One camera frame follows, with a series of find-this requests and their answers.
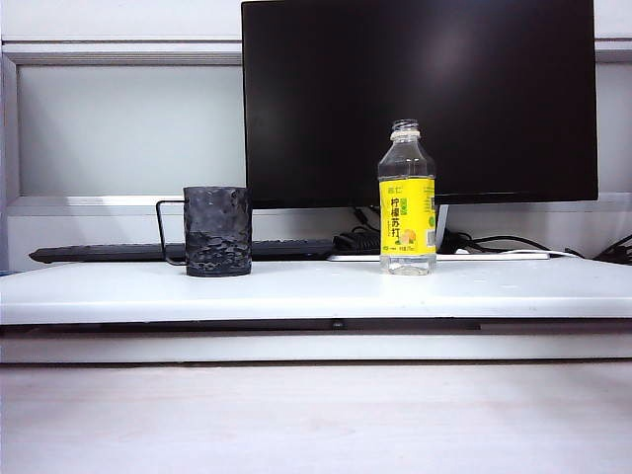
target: black keyboard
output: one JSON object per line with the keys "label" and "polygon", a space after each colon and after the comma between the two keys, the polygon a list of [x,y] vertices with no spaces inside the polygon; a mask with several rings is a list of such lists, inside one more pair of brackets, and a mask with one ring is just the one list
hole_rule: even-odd
{"label": "black keyboard", "polygon": [[[334,252],[326,239],[262,240],[253,242],[253,260],[325,260]],[[185,259],[185,244],[167,244],[173,260]],[[36,262],[161,262],[160,244],[80,245],[37,249],[29,254]]]}

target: black monitor screen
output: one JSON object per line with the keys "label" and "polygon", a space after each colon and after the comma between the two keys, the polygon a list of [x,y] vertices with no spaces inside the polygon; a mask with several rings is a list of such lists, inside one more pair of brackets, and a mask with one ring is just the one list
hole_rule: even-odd
{"label": "black monitor screen", "polygon": [[395,119],[444,203],[597,195],[591,0],[242,5],[254,206],[378,204]]}

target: white cable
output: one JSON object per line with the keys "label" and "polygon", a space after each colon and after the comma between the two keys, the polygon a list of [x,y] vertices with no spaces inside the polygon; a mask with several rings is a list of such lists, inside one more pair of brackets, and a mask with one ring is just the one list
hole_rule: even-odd
{"label": "white cable", "polygon": [[579,255],[569,254],[568,252],[558,252],[557,250],[531,250],[531,249],[523,249],[523,250],[508,250],[506,252],[501,252],[502,254],[548,254],[548,255],[559,255],[560,257],[573,257],[575,259],[580,259]]}

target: bottle label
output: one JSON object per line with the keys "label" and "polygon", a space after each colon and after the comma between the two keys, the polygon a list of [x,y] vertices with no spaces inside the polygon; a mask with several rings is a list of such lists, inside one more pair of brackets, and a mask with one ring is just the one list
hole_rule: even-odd
{"label": "bottle label", "polygon": [[382,181],[379,195],[381,254],[435,253],[435,180]]}

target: white wall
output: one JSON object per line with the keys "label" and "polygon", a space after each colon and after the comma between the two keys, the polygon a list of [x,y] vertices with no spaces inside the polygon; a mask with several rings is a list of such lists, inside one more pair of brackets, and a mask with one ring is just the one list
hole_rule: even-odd
{"label": "white wall", "polygon": [[[238,40],[240,0],[2,0],[5,40]],[[632,38],[630,0],[594,0],[597,38]]]}

